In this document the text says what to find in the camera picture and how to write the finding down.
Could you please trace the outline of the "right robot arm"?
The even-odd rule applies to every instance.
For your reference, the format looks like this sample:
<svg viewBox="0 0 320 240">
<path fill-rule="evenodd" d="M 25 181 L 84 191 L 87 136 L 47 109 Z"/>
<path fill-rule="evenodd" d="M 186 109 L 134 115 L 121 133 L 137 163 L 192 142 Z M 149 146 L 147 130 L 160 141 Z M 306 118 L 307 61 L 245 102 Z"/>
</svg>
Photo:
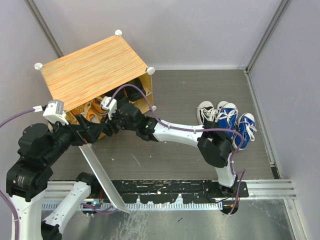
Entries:
<svg viewBox="0 0 320 240">
<path fill-rule="evenodd" d="M 216 170 L 220 193 L 231 197 L 237 191 L 238 177 L 230 163 L 232 140 L 224 131 L 218 131 L 216 123 L 209 121 L 196 126 L 170 123 L 145 116 L 132 103 L 116 109 L 115 100 L 100 103 L 100 107 L 106 113 L 111 134 L 122 129 L 135 132 L 147 142 L 175 142 L 198 148 L 205 162 Z"/>
</svg>

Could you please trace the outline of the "orange sneaker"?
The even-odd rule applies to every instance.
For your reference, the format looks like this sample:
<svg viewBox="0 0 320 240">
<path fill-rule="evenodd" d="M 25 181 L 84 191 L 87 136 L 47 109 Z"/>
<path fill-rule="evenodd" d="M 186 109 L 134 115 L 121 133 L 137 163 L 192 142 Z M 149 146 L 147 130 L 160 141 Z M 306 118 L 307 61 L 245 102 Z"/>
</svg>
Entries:
<svg viewBox="0 0 320 240">
<path fill-rule="evenodd" d="M 100 106 L 102 100 L 103 98 L 101 96 L 98 96 L 88 102 L 88 110 L 86 114 L 86 119 L 88 121 L 97 124 L 100 123 L 102 117 L 106 113 L 106 111 L 103 110 Z"/>
<path fill-rule="evenodd" d="M 95 113 L 92 109 L 91 102 L 87 102 L 81 106 L 78 106 L 75 109 L 73 109 L 71 112 L 74 116 L 81 114 L 88 121 L 91 121 L 95 117 Z"/>
</svg>

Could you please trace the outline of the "white cabinet door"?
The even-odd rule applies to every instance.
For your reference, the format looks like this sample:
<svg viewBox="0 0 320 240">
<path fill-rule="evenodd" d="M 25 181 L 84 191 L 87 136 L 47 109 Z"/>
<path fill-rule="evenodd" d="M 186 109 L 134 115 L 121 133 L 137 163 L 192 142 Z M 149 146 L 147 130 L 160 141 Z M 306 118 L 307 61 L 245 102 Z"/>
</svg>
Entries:
<svg viewBox="0 0 320 240">
<path fill-rule="evenodd" d="M 90 144 L 79 146 L 79 149 L 90 166 L 92 172 L 100 183 L 110 203 L 119 211 L 130 213 L 121 195 L 118 193 L 116 187 L 102 167 L 97 156 L 93 152 Z"/>
</svg>

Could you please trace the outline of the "wooden shoe cabinet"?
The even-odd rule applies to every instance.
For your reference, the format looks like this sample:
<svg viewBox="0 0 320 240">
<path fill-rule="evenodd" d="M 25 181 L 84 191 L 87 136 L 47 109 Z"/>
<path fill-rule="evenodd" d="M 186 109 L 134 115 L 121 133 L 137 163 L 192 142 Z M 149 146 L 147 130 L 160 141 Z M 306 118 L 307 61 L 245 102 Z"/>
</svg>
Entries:
<svg viewBox="0 0 320 240">
<path fill-rule="evenodd" d="M 54 100 L 64 102 L 66 119 L 77 124 L 72 110 L 97 97 L 139 78 L 146 96 L 129 101 L 142 113 L 155 110 L 153 99 L 153 67 L 138 56 L 117 29 L 113 36 L 79 49 L 49 63 L 35 63 Z"/>
</svg>

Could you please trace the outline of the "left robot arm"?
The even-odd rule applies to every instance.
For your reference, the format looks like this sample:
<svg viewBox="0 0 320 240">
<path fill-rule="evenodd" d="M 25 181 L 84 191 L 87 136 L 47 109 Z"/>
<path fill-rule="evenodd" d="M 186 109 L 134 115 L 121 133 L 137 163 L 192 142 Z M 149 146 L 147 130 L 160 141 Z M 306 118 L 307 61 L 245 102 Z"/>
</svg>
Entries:
<svg viewBox="0 0 320 240">
<path fill-rule="evenodd" d="M 42 219 L 42 204 L 53 175 L 52 165 L 70 146 L 93 144 L 104 129 L 77 115 L 79 124 L 56 122 L 50 131 L 44 123 L 28 126 L 18 141 L 19 159 L 6 174 L 6 192 L 11 200 L 15 239 L 60 240 L 70 218 L 88 198 L 102 190 L 97 178 L 82 172 L 70 193 L 53 213 Z"/>
</svg>

